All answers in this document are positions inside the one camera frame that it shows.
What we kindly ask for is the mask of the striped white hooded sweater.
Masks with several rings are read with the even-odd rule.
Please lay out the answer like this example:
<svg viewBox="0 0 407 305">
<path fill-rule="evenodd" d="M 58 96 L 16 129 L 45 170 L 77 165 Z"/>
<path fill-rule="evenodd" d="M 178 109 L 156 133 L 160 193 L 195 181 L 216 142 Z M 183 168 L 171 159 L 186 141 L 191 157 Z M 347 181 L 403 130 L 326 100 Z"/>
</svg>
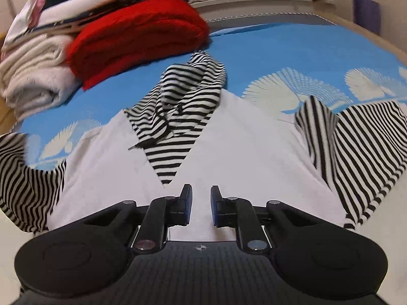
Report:
<svg viewBox="0 0 407 305">
<path fill-rule="evenodd" d="M 1 136 L 1 210 L 28 233 L 53 230 L 124 200 L 147 205 L 193 188 L 188 227 L 173 240 L 232 240 L 215 228 L 210 189 L 253 205 L 279 200 L 341 227 L 363 224 L 406 169 L 406 107 L 394 101 L 333 113 L 303 100 L 287 123 L 224 89 L 207 52 L 169 66 L 136 104 L 87 131 L 44 171 L 27 136 Z"/>
</svg>

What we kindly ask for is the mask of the blue white patterned bed sheet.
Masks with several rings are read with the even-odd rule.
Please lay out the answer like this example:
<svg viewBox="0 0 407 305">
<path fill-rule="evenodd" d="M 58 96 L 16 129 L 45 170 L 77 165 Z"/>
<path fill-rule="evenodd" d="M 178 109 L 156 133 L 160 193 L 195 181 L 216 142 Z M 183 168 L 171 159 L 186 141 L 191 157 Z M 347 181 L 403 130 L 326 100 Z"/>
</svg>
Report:
<svg viewBox="0 0 407 305">
<path fill-rule="evenodd" d="M 210 42 L 206 47 L 194 52 L 182 54 L 187 56 L 186 61 L 173 63 L 169 66 L 187 63 L 195 52 L 209 53 L 209 44 Z M 156 84 L 166 69 L 161 73 Z M 336 89 L 333 85 L 319 80 L 316 76 L 305 75 L 293 68 L 282 68 L 275 73 L 263 75 L 252 81 L 248 89 L 238 97 L 247 100 L 271 117 L 285 123 L 293 119 L 300 104 L 310 96 L 320 100 L 335 114 L 352 105 L 380 101 L 394 101 L 406 107 L 406 67 L 402 64 L 399 64 L 396 74 L 390 75 L 376 68 L 367 68 L 362 65 L 346 68 L 344 83 L 346 89 L 350 90 L 350 94 L 345 94 L 344 90 Z M 103 125 L 72 123 L 59 131 L 53 131 L 48 137 L 43 137 L 37 132 L 27 131 L 23 127 L 8 133 L 25 134 L 27 136 L 25 148 L 27 165 L 35 169 L 49 171 L 68 157 L 79 139 L 87 131 Z M 14 228 L 14 233 L 1 235 L 2 247 L 18 249 L 18 236 L 27 240 L 35 234 L 50 231 L 28 233 L 20 230 L 2 210 L 1 218 L 8 220 Z M 397 303 L 398 296 L 406 293 L 406 169 L 370 218 L 356 228 L 347 229 L 370 238 L 382 247 L 389 260 L 389 269 L 379 293 L 386 301 Z"/>
</svg>

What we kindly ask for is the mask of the red fluffy folded blanket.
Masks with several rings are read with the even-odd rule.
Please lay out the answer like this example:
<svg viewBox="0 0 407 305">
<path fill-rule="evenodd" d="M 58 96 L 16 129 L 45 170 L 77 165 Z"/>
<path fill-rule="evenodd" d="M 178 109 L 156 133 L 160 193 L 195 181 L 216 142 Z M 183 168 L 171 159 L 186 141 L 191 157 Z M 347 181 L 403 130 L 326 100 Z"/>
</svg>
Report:
<svg viewBox="0 0 407 305">
<path fill-rule="evenodd" d="M 87 25 L 69 45 L 67 62 L 87 90 L 150 61 L 205 45 L 209 27 L 183 0 L 145 0 Z"/>
</svg>

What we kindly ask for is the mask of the cream folded fleece blanket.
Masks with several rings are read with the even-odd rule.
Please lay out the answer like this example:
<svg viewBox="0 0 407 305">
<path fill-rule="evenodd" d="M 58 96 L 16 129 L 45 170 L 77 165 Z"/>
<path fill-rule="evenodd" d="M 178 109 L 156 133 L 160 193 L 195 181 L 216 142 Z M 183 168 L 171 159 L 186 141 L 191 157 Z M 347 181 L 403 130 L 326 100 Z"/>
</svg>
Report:
<svg viewBox="0 0 407 305">
<path fill-rule="evenodd" d="M 1 62 L 1 96 L 17 120 L 66 102 L 81 86 L 67 62 L 70 35 L 40 35 Z"/>
</svg>

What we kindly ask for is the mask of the white folded bedding stack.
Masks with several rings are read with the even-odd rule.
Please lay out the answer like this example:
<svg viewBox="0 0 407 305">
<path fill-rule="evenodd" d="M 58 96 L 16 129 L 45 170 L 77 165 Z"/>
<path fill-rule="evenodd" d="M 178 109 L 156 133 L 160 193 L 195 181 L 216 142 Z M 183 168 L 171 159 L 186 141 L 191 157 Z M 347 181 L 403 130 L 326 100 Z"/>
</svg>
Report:
<svg viewBox="0 0 407 305">
<path fill-rule="evenodd" d="M 26 36 L 33 30 L 47 25 L 52 26 L 61 21 L 73 19 L 95 8 L 105 6 L 116 0 L 66 0 L 45 8 L 50 0 L 28 0 L 15 17 L 4 40 L 2 50 L 5 52 L 26 41 Z"/>
</svg>

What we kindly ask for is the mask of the purple box by wall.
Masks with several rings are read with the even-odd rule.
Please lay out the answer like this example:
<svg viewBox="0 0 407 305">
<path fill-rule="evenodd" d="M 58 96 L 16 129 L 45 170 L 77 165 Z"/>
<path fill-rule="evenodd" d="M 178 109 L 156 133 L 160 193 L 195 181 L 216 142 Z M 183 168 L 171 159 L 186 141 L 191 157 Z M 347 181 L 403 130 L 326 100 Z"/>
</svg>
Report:
<svg viewBox="0 0 407 305">
<path fill-rule="evenodd" d="M 380 4 L 373 0 L 353 0 L 353 22 L 376 34 L 381 34 Z"/>
</svg>

